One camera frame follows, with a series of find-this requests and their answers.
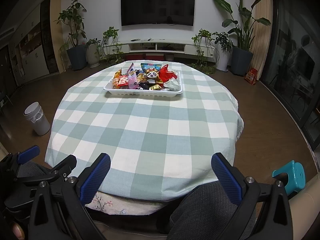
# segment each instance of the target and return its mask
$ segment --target round table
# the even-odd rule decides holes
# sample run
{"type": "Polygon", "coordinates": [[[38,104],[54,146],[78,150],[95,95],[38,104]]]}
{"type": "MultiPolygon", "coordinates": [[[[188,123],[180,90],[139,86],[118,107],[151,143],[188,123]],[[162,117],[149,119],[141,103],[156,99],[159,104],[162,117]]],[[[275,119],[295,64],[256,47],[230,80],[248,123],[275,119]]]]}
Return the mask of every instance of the round table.
{"type": "Polygon", "coordinates": [[[233,164],[243,130],[237,100],[211,77],[181,63],[127,61],[106,68],[68,89],[53,120],[45,156],[55,166],[73,154],[78,176],[100,153],[111,169],[99,190],[116,196],[169,201],[199,184],[217,180],[211,156],[233,164]],[[180,71],[183,93],[173,98],[111,95],[103,87],[134,62],[169,64],[180,71]]]}

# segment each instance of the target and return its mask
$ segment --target checkered tablecloth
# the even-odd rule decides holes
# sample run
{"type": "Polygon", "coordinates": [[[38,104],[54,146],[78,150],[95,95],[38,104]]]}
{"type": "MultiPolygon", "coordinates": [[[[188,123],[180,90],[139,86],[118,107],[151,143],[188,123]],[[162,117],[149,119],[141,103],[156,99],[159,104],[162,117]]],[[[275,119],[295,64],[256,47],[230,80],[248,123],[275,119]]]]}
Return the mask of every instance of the checkered tablecloth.
{"type": "Polygon", "coordinates": [[[183,93],[173,98],[111,95],[103,87],[127,61],[104,69],[68,89],[52,124],[45,156],[55,166],[73,154],[78,176],[100,153],[111,169],[100,191],[134,199],[168,201],[199,184],[217,180],[211,156],[233,164],[244,123],[237,100],[211,77],[181,63],[183,93]]]}

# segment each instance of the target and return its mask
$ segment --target curtain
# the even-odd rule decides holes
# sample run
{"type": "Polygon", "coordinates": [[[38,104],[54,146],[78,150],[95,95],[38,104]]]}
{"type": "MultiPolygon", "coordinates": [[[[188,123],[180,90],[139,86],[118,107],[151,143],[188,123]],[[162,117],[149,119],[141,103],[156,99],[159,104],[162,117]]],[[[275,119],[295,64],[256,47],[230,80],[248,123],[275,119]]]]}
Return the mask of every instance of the curtain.
{"type": "MultiPolygon", "coordinates": [[[[261,17],[268,19],[272,25],[272,0],[261,0],[255,6],[254,18],[259,19],[261,17]]],[[[253,57],[250,67],[254,67],[258,70],[257,80],[259,80],[261,76],[266,61],[271,36],[271,25],[265,26],[260,23],[255,23],[253,26],[252,36],[255,36],[255,38],[251,47],[253,57]]]]}

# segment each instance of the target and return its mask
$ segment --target turquoise plastic stool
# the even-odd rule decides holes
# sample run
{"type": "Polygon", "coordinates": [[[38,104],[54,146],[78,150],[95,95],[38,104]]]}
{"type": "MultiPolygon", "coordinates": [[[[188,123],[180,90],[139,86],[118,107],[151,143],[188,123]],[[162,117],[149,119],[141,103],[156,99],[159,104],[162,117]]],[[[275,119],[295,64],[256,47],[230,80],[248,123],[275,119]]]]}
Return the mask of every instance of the turquoise plastic stool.
{"type": "Polygon", "coordinates": [[[290,195],[292,192],[299,192],[306,185],[306,177],[304,174],[304,169],[301,163],[295,163],[294,160],[288,162],[286,165],[282,166],[278,170],[272,172],[272,177],[281,180],[285,185],[285,191],[287,195],[290,195]],[[288,182],[283,181],[280,177],[286,173],[288,182]]]}

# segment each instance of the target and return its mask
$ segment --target purple snack package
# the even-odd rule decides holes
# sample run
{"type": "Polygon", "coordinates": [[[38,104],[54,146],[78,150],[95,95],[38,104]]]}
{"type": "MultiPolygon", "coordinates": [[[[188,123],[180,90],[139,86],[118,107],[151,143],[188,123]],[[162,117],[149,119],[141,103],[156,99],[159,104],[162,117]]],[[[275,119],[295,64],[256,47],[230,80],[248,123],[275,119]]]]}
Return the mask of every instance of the purple snack package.
{"type": "Polygon", "coordinates": [[[128,69],[127,75],[128,75],[129,89],[136,89],[139,85],[138,85],[138,81],[137,81],[136,70],[134,68],[133,63],[131,64],[130,68],[128,69]]]}

